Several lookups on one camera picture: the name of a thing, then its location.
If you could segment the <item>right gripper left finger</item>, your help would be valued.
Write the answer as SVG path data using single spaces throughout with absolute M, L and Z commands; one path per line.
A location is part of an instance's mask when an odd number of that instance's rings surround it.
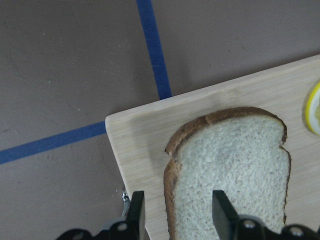
M 144 240 L 146 235 L 145 192 L 135 191 L 125 218 L 125 236 L 127 240 Z

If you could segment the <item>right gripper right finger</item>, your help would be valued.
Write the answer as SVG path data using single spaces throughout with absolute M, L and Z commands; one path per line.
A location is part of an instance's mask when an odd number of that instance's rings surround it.
M 212 220 L 220 240 L 233 240 L 238 213 L 223 190 L 212 191 Z

